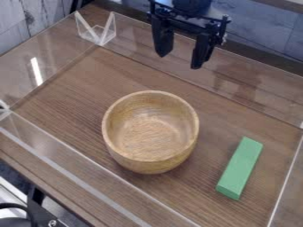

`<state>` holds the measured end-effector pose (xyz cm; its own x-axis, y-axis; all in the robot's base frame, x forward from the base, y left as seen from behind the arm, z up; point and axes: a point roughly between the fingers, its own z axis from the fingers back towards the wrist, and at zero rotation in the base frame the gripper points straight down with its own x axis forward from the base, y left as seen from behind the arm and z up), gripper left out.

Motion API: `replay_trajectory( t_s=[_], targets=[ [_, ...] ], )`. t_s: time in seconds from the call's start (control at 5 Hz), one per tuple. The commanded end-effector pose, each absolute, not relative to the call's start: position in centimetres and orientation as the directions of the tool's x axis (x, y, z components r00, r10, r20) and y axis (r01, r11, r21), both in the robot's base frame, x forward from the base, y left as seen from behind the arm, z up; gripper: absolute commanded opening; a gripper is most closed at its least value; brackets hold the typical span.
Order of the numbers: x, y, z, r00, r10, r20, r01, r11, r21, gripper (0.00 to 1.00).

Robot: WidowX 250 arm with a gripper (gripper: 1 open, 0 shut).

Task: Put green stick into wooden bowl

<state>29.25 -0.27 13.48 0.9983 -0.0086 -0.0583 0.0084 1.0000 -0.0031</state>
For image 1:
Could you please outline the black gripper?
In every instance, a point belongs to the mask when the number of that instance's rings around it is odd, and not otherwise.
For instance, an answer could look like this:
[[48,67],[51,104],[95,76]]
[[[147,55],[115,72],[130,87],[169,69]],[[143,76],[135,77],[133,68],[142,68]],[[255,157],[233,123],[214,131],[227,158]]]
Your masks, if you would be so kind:
[[215,45],[226,42],[226,29],[231,23],[231,17],[214,8],[214,0],[149,1],[150,13],[154,14],[151,16],[154,48],[162,58],[174,47],[174,31],[167,20],[191,33],[197,33],[199,30],[210,33],[197,36],[191,69],[199,69],[211,58]]

